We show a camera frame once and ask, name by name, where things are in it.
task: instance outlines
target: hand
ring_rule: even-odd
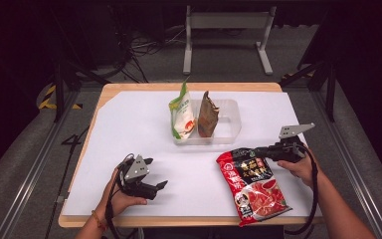
[[[100,203],[98,204],[96,211],[102,210],[103,212],[105,212],[107,199],[109,197],[110,189],[113,185],[113,182],[115,181],[117,171],[118,171],[117,168],[113,171],[110,181],[107,183],[106,187],[104,188],[103,196],[101,197]],[[113,192],[116,192],[111,200],[112,208],[113,208],[113,216],[117,216],[118,214],[122,213],[128,206],[147,204],[147,200],[145,198],[128,196],[122,193],[119,190],[117,183],[115,184]]]
[[[313,156],[315,164],[317,165],[318,174],[321,174],[322,171],[319,167],[317,159],[315,158],[314,154],[312,153],[310,149],[309,149],[309,152]],[[289,170],[293,176],[299,177],[300,179],[302,179],[302,182],[305,185],[312,188],[312,174],[311,174],[312,165],[311,165],[311,159],[309,158],[307,153],[305,153],[305,157],[303,159],[301,159],[299,162],[296,162],[296,163],[279,160],[278,166]]]

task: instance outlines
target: green snack bag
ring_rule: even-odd
[[[194,130],[195,119],[186,81],[182,83],[179,97],[169,103],[172,135],[177,139],[188,138]]]

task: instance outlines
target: snack bag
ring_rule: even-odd
[[[195,126],[194,113],[186,82],[182,83],[179,97],[169,103],[172,135],[177,139],[188,138]]]
[[[205,92],[198,114],[198,134],[201,137],[211,137],[218,121],[219,108],[209,98],[209,92]]]
[[[234,197],[240,226],[291,210],[266,160],[256,157],[252,149],[227,151],[216,161]]]

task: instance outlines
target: clear plastic container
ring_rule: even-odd
[[[212,99],[216,107],[219,108],[219,120],[211,137],[201,137],[198,134],[198,124],[188,138],[173,141],[177,145],[207,145],[207,144],[231,144],[241,130],[241,117],[238,104],[234,100]],[[200,113],[201,100],[191,100],[194,116],[198,119]]]

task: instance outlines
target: white board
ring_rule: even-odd
[[[191,92],[201,99],[203,92]],[[128,208],[122,216],[237,216],[217,157],[239,147],[268,146],[279,141],[283,125],[299,124],[286,93],[210,92],[210,98],[238,103],[242,129],[233,144],[178,146],[170,131],[168,103],[179,92],[121,92],[97,112],[90,141],[78,169],[63,215],[90,215],[114,168],[129,154],[154,160],[144,182],[168,180],[146,206]],[[287,170],[268,160],[292,210],[280,216],[307,216],[312,192]]]

